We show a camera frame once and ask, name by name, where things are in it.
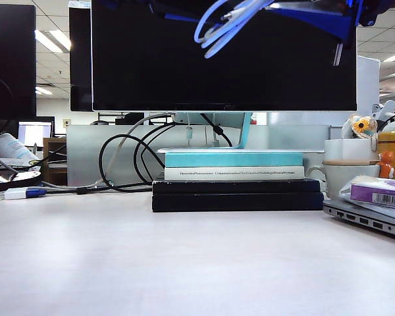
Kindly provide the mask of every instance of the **sunflower decoration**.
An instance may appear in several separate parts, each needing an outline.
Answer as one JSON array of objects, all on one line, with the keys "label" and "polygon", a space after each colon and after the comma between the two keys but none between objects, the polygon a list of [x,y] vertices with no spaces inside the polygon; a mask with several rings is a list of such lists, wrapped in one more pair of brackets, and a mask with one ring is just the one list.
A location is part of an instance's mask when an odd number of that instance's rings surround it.
[{"label": "sunflower decoration", "polygon": [[377,122],[373,117],[350,117],[351,129],[358,138],[372,138],[377,132]]}]

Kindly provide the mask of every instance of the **barcode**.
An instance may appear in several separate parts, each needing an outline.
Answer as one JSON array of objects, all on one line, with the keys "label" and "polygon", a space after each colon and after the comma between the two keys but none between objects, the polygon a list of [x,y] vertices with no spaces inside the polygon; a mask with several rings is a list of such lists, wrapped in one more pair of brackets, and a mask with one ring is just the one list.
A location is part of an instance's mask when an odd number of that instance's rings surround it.
[{"label": "barcode", "polygon": [[395,196],[390,196],[388,194],[373,193],[373,202],[395,206]]}]

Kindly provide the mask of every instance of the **black book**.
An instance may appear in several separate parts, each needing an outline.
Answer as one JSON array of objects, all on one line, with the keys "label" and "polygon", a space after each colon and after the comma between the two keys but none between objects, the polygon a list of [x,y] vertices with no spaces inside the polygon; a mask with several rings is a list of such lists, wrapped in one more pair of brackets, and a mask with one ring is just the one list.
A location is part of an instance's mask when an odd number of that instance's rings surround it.
[{"label": "black book", "polygon": [[321,192],[153,194],[154,212],[305,211],[323,208]]},{"label": "black book", "polygon": [[169,181],[157,178],[152,184],[154,194],[219,194],[219,193],[289,193],[320,192],[317,180],[260,180],[260,181]]}]

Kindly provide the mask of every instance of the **monitor stand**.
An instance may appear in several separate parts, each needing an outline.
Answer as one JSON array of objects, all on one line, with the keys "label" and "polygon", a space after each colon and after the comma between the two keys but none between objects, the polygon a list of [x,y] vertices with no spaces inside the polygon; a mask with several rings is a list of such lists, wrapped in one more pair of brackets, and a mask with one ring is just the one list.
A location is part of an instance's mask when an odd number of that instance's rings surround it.
[{"label": "monitor stand", "polygon": [[[233,147],[184,147],[184,148],[161,148],[158,153],[169,151],[218,151],[222,149],[243,149],[247,143],[250,129],[251,112],[239,113],[205,113],[216,125],[222,127],[240,128],[240,139]],[[198,125],[208,125],[200,113],[176,113],[174,121],[178,123],[190,123]]]}]

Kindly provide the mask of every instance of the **book spine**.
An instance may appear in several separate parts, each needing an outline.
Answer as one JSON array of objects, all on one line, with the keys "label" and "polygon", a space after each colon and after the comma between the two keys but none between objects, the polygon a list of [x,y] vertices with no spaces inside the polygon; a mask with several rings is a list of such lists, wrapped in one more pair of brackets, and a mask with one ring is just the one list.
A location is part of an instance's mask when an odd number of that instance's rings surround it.
[{"label": "book spine", "polygon": [[168,168],[302,166],[302,153],[167,153]]},{"label": "book spine", "polygon": [[273,180],[273,181],[154,181],[152,192],[163,193],[286,193],[320,192],[316,180]]},{"label": "book spine", "polygon": [[395,191],[366,186],[351,186],[351,199],[355,201],[374,203],[395,207]]},{"label": "book spine", "polygon": [[154,212],[306,211],[323,208],[322,193],[154,194]]},{"label": "book spine", "polygon": [[165,180],[301,180],[303,166],[165,168]]}]

